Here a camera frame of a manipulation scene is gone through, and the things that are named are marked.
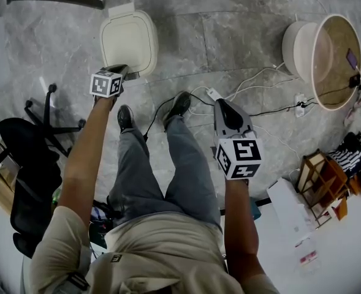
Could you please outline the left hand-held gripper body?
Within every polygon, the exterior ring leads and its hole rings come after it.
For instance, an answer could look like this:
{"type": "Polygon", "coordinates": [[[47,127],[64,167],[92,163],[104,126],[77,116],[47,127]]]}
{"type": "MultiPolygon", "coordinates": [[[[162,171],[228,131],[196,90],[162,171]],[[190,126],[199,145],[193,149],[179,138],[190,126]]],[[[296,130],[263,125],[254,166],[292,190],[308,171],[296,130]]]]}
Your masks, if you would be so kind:
{"type": "Polygon", "coordinates": [[[107,72],[101,68],[91,75],[89,93],[96,97],[118,97],[123,92],[124,79],[116,72],[107,72]]]}

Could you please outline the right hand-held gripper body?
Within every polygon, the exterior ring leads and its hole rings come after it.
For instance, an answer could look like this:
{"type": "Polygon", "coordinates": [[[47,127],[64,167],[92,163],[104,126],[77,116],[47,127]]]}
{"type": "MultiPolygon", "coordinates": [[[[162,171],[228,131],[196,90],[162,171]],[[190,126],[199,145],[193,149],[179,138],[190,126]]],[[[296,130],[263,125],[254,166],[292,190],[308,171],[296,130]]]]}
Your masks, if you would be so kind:
{"type": "Polygon", "coordinates": [[[262,140],[253,130],[219,138],[215,159],[226,180],[251,179],[257,175],[264,160],[262,140]]]}

